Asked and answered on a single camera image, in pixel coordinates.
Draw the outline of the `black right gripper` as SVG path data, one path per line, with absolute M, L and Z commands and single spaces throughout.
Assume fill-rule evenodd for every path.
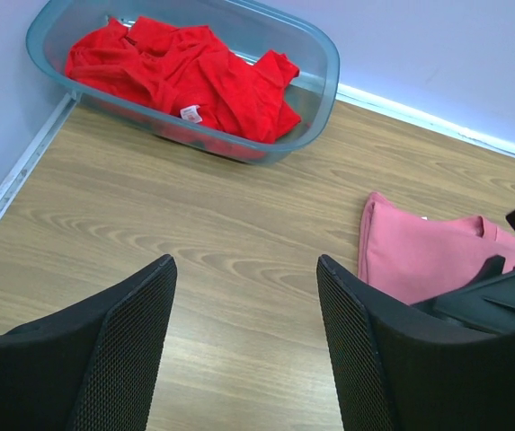
M 515 268 L 502 274 L 504 258 L 488 259 L 465 286 L 415 303 L 414 308 L 460 327 L 492 334 L 515 330 Z

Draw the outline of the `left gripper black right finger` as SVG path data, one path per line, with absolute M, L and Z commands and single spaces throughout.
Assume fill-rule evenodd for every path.
M 515 430 L 515 330 L 442 321 L 327 255 L 316 279 L 345 429 Z

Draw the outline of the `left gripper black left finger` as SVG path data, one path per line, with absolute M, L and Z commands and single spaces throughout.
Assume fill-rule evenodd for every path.
M 173 306 L 164 255 L 0 335 L 0 430 L 144 430 Z

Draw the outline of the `pink t-shirt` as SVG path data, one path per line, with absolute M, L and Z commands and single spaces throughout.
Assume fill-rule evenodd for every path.
M 481 215 L 430 220 L 372 192 L 360 220 L 358 278 L 396 300 L 415 304 L 473 280 L 487 259 L 515 267 L 515 236 Z

